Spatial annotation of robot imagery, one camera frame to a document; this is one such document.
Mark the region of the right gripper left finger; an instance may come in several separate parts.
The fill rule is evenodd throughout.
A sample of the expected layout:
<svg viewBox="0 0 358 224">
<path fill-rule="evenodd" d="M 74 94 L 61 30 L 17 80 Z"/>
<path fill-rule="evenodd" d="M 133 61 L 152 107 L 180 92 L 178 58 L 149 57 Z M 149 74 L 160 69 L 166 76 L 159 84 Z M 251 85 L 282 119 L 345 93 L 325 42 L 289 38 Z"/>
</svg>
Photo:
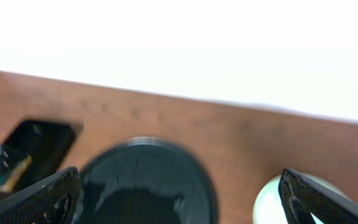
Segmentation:
<svg viewBox="0 0 358 224">
<path fill-rule="evenodd" d="M 76 213 L 81 179 L 67 167 L 0 200 L 0 223 L 66 223 Z"/>
</svg>

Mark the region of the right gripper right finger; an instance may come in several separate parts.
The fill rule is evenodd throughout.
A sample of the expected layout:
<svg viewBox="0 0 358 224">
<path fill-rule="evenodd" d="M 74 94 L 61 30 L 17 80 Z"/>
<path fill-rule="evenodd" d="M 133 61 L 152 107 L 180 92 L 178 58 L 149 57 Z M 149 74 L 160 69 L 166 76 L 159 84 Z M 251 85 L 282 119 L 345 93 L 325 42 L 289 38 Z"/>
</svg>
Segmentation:
<svg viewBox="0 0 358 224">
<path fill-rule="evenodd" d="M 295 169 L 285 168 L 278 193 L 289 224 L 358 223 L 358 204 Z"/>
</svg>

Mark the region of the green yellow sponge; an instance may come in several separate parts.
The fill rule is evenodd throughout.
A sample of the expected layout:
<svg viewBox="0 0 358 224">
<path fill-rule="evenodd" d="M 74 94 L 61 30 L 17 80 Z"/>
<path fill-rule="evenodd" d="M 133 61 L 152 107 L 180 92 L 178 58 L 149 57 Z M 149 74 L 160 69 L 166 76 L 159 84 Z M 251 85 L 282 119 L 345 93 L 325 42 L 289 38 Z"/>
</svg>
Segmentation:
<svg viewBox="0 0 358 224">
<path fill-rule="evenodd" d="M 31 156 L 23 159 L 0 159 L 0 192 L 11 193 L 32 163 Z"/>
</svg>

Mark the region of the light blue plate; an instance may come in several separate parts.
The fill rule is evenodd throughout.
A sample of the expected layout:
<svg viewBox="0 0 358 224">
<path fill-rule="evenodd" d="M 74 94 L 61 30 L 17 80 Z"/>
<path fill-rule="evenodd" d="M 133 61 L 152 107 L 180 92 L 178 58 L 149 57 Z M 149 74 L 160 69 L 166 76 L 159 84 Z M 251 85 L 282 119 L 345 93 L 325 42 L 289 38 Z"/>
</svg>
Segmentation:
<svg viewBox="0 0 358 224">
<path fill-rule="evenodd" d="M 280 178 L 281 178 L 281 174 L 274 177 L 272 180 L 267 182 L 266 185 L 264 185 L 262 190 L 259 192 L 255 200 L 254 209 L 253 209 L 254 223 L 288 223 L 278 193 L 278 184 Z M 344 193 L 341 192 L 333 184 L 330 184 L 329 182 L 326 181 L 317 182 L 317 183 L 345 197 Z M 323 223 L 317 217 L 313 217 L 313 219 L 315 220 L 314 223 Z"/>
</svg>

